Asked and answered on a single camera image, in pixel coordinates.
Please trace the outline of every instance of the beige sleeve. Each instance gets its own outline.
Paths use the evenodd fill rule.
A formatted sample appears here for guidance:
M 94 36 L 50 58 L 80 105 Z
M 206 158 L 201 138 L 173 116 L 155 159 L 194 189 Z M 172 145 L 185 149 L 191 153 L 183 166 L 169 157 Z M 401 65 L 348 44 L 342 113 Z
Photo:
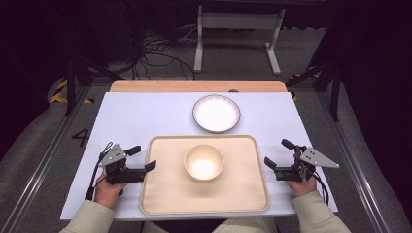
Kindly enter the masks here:
M 293 200 L 299 218 L 300 232 L 351 232 L 322 199 L 313 191 Z
M 98 203 L 85 200 L 66 228 L 60 233 L 108 232 L 115 212 Z

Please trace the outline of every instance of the white tabletop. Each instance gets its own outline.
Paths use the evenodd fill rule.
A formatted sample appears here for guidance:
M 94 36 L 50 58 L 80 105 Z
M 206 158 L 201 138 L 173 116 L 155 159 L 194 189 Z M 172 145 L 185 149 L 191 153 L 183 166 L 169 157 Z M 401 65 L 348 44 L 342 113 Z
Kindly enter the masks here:
M 162 220 L 295 214 L 292 190 L 285 182 L 276 181 L 273 171 L 263 164 L 265 156 L 280 167 L 289 167 L 293 164 L 293 152 L 281 145 L 282 139 L 311 147 L 289 93 L 108 92 L 103 99 L 60 218 L 72 219 L 82 205 L 98 155 L 109 142 L 118 143 L 124 149 L 142 146 L 141 152 L 127 157 L 127 167 L 142 168 L 146 162 L 149 142 L 156 136 L 211 135 L 198 126 L 192 117 L 192 108 L 196 101 L 209 94 L 229 97 L 240 108 L 239 123 L 224 134 L 251 135 L 257 140 L 269 194 L 268 208 L 261 212 L 149 216 L 140 208 L 142 184 L 130 183 L 119 199 L 115 219 Z M 322 169 L 317 167 L 317 172 L 328 188 Z M 329 207 L 337 212 L 331 192 Z

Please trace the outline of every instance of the white metal stand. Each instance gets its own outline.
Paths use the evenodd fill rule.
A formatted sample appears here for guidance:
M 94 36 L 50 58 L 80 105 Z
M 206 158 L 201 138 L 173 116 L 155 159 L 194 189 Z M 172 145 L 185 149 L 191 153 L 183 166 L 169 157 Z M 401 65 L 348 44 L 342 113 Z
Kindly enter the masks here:
M 278 39 L 279 31 L 282 26 L 285 9 L 280 10 L 279 14 L 232 14 L 232 13 L 203 13 L 202 6 L 199 6 L 197 18 L 197 47 L 194 58 L 194 72 L 200 73 L 202 69 L 203 57 L 203 28 L 237 28 L 237 29 L 256 29 L 273 30 L 270 43 L 265 44 L 265 49 L 269 57 L 273 74 L 280 75 L 278 61 L 273 49 Z

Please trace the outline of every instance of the beige bowl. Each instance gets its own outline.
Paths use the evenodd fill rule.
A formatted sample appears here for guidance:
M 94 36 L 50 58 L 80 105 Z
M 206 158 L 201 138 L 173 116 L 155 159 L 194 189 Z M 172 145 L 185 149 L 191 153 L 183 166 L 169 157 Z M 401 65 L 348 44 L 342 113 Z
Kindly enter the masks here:
M 221 151 L 211 145 L 192 147 L 185 156 L 185 168 L 198 181 L 209 182 L 217 177 L 224 166 Z

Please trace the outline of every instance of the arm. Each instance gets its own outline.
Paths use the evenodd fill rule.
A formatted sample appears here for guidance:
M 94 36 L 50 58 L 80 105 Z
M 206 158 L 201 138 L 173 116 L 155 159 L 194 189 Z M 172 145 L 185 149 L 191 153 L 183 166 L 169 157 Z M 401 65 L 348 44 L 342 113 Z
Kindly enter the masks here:
M 296 196 L 293 204 L 299 218 L 300 232 L 351 232 L 325 203 L 313 177 L 307 183 L 287 183 Z
M 76 215 L 61 233 L 101 233 L 108 232 L 115 212 L 113 209 L 119 198 L 119 192 L 127 185 L 109 184 L 102 175 L 97 179 L 94 202 L 87 201 L 82 204 Z

